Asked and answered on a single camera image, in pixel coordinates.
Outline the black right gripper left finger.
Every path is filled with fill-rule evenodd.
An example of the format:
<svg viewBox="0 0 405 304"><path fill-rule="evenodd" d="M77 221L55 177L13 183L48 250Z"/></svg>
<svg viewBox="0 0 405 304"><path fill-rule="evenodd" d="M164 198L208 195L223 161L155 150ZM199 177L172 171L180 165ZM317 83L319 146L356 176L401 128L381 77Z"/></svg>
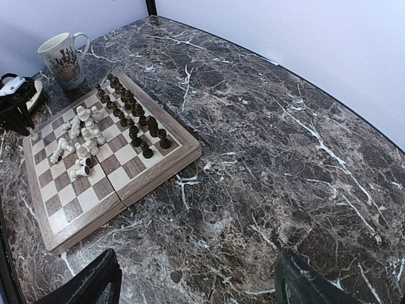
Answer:
<svg viewBox="0 0 405 304"><path fill-rule="evenodd" d="M37 303L118 303L122 270L113 249L104 250L88 266Z"/></svg>

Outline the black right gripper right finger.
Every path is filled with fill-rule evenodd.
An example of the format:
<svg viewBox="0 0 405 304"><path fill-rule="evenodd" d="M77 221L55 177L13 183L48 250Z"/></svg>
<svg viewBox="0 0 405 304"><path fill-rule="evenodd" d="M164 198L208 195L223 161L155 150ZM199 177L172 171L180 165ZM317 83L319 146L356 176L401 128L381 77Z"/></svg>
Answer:
<svg viewBox="0 0 405 304"><path fill-rule="evenodd" d="M359 303L288 248L277 255L274 275L277 303Z"/></svg>

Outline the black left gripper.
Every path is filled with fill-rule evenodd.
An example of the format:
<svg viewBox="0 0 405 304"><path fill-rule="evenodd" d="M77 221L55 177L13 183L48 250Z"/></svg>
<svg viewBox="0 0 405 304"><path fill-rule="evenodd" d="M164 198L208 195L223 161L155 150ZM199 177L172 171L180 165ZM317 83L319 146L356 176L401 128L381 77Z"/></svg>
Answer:
<svg viewBox="0 0 405 304"><path fill-rule="evenodd" d="M1 126L29 136L35 128L26 103L34 96L33 78L25 78L22 86L12 95L1 97Z"/></svg>

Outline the white chess pawn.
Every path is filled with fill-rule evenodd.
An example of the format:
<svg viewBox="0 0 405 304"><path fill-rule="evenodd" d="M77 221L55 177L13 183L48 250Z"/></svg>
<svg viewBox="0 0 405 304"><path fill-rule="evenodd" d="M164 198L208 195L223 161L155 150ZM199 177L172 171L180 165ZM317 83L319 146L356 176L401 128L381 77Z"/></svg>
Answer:
<svg viewBox="0 0 405 304"><path fill-rule="evenodd" d="M39 135L36 132L31 132L30 135L31 135L31 140L33 140L33 141L37 141L39 138Z"/></svg>

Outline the wooden chess board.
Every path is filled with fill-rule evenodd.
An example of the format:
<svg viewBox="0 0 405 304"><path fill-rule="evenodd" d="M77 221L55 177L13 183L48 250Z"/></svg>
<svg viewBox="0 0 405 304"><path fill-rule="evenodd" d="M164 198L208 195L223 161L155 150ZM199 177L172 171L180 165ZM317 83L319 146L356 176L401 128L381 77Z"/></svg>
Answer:
<svg viewBox="0 0 405 304"><path fill-rule="evenodd" d="M179 173L201 144L129 76L117 77L144 116L109 84L94 89L23 140L30 193L46 250L59 255ZM169 149L159 146L165 129Z"/></svg>

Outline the black chess rook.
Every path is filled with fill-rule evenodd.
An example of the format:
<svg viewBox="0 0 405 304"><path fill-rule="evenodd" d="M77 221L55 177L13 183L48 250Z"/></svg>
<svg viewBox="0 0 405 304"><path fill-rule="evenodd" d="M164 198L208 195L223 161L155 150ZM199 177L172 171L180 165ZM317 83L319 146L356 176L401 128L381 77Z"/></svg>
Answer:
<svg viewBox="0 0 405 304"><path fill-rule="evenodd" d="M171 142L167 138L167 133L165 129L158 130L158 137L159 137L159 146L162 149L169 149L171 147Z"/></svg>
<svg viewBox="0 0 405 304"><path fill-rule="evenodd" d="M109 85L111 88L115 88L116 87L116 77L110 73L107 75L107 79L109 80Z"/></svg>

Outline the black chess king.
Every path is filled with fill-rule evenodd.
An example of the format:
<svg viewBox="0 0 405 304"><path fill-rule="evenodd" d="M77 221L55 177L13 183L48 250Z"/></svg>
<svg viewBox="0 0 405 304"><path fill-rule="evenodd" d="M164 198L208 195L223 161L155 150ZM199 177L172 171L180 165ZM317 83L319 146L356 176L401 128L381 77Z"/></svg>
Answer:
<svg viewBox="0 0 405 304"><path fill-rule="evenodd" d="M134 98L134 94L132 93L132 91L129 90L129 89L127 89L127 90L125 91L124 97L125 97L125 100L124 100L124 102L125 102L125 109L126 109L126 110L133 110L134 104L136 104L136 100L135 100L135 98Z"/></svg>

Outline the black chess queen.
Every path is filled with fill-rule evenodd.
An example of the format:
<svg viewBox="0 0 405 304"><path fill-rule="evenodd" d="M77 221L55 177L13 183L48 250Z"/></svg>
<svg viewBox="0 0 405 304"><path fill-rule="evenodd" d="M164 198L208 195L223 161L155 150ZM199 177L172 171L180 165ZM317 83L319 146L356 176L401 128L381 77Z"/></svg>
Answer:
<svg viewBox="0 0 405 304"><path fill-rule="evenodd" d="M131 113L135 117L141 117L145 114L142 105L138 101L135 101L131 106Z"/></svg>

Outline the bird painted ceramic plate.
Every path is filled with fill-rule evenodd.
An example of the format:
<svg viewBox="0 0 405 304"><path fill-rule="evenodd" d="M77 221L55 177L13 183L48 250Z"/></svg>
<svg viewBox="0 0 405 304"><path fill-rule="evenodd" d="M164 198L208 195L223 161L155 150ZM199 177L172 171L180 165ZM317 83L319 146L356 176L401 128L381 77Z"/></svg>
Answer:
<svg viewBox="0 0 405 304"><path fill-rule="evenodd" d="M41 94L42 94L42 89L43 89L43 85L42 82L40 80L35 80L34 81L34 85L35 85L35 89L36 89L36 93L34 94L34 96L26 103L27 105L27 109L28 112L31 113L36 104L39 102L40 98L41 98Z"/></svg>

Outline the floral ceramic mug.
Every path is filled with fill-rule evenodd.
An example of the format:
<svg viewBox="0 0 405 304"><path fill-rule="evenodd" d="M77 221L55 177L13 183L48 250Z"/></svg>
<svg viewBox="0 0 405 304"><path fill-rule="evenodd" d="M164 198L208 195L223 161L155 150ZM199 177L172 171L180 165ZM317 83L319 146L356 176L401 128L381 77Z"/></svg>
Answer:
<svg viewBox="0 0 405 304"><path fill-rule="evenodd" d="M75 40L83 36L86 44L82 54L75 49ZM51 75L62 90L70 91L84 81L82 59L90 48L90 38L83 32L70 35L68 32L58 34L44 42L37 50Z"/></svg>

